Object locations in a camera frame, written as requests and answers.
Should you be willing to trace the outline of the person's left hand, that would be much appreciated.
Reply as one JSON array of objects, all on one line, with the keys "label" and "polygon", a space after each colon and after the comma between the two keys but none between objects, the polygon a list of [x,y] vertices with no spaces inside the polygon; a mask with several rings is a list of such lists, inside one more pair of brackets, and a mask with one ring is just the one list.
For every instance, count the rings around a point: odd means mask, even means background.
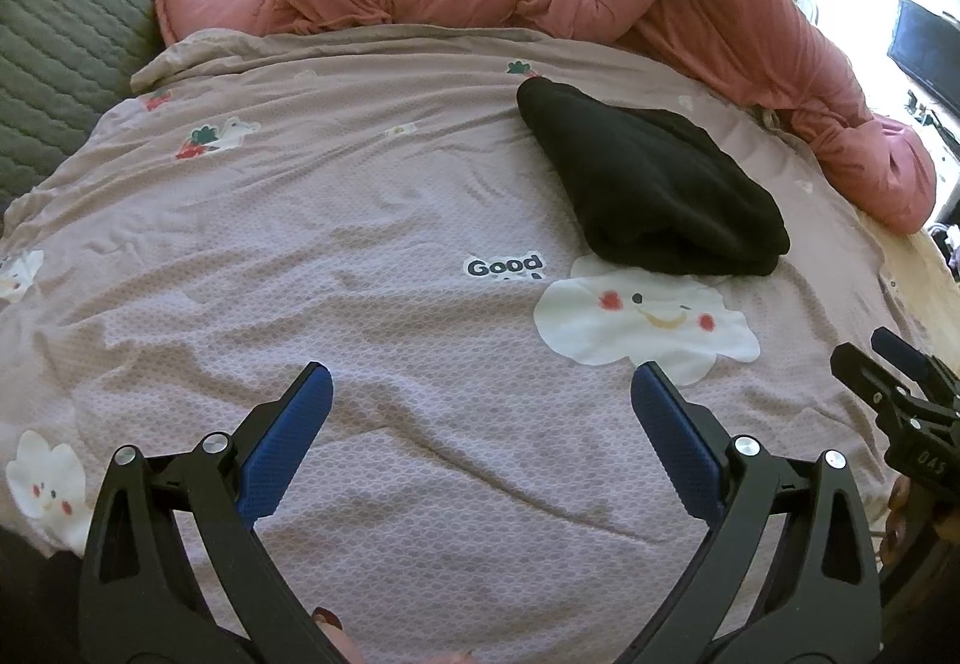
[{"label": "person's left hand", "polygon": [[[343,630],[342,622],[334,612],[327,611],[324,607],[316,607],[311,612],[311,618],[313,622],[317,625],[317,628],[324,633],[325,638],[327,638],[342,654],[345,659],[347,659],[350,664],[364,664],[366,659],[364,659],[363,654],[359,650],[358,643],[354,639],[351,639],[345,630]],[[470,651],[465,653],[452,653],[444,654],[444,656],[433,657],[433,659],[428,659],[425,661],[425,664],[477,664],[477,659],[472,656]]]}]

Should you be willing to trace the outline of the person's right hand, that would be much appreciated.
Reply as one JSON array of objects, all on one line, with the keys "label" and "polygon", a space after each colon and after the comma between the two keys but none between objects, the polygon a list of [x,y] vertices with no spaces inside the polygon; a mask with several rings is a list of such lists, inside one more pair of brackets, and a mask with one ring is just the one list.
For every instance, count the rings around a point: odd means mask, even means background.
[{"label": "person's right hand", "polygon": [[[905,540],[907,540],[907,506],[910,503],[913,486],[911,480],[905,476],[898,476],[890,492],[889,514],[885,519],[884,537],[880,542],[880,563],[884,566],[895,563],[905,550]],[[949,544],[957,545],[960,542],[960,521],[958,521],[958,510],[947,508],[936,501],[934,511],[932,511],[932,527],[939,539],[945,540]]]}]

